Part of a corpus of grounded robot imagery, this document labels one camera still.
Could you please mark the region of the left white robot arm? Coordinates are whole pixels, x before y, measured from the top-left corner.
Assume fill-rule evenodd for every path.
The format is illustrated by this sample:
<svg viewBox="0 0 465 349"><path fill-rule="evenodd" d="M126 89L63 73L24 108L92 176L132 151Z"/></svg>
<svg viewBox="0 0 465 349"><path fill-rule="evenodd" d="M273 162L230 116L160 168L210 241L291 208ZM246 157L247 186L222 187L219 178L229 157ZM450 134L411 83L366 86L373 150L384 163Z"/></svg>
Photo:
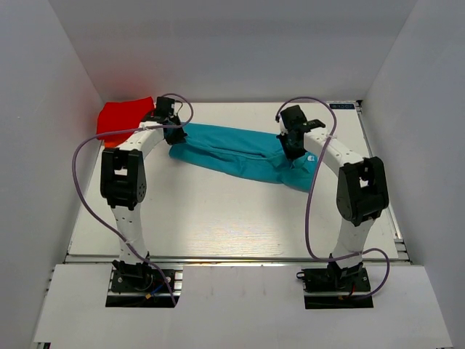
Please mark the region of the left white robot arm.
<svg viewBox="0 0 465 349"><path fill-rule="evenodd" d="M117 146L102 151L100 192L116 221L120 237L119 259L115 268L129 271L129 282L138 290L153 283L153 272L146 268L150 253L142 232L141 206L147 193L145 158L156 145L184 143L187 133L175 111L184 99L176 94L156 98L154 109L141 120L136 132Z"/></svg>

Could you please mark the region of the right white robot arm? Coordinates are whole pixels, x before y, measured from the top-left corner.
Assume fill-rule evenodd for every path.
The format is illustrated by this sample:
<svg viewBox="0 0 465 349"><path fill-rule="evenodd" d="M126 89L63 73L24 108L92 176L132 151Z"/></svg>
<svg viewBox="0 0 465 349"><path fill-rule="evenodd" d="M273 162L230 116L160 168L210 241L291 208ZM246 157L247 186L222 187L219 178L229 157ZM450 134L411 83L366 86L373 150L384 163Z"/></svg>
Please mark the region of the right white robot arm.
<svg viewBox="0 0 465 349"><path fill-rule="evenodd" d="M335 138L334 131L318 120L307 120L298 105L278 112L279 139L290 161L305 154L318 157L337 176L336 206L341 215L339 236L328 264L329 284L346 289L363 266L363 248L368 233L389 205L383 161L363 157Z"/></svg>

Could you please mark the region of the teal t-shirt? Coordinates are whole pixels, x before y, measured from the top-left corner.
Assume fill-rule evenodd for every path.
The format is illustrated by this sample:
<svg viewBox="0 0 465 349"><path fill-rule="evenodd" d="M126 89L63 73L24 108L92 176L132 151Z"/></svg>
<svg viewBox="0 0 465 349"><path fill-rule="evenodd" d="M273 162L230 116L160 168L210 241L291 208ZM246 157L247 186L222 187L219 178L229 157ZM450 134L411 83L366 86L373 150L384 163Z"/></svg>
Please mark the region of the teal t-shirt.
<svg viewBox="0 0 465 349"><path fill-rule="evenodd" d="M317 156L306 152L289 161L274 134L208 124L188 124L185 130L185 141L171 146L173 159L247 180L310 189Z"/></svg>

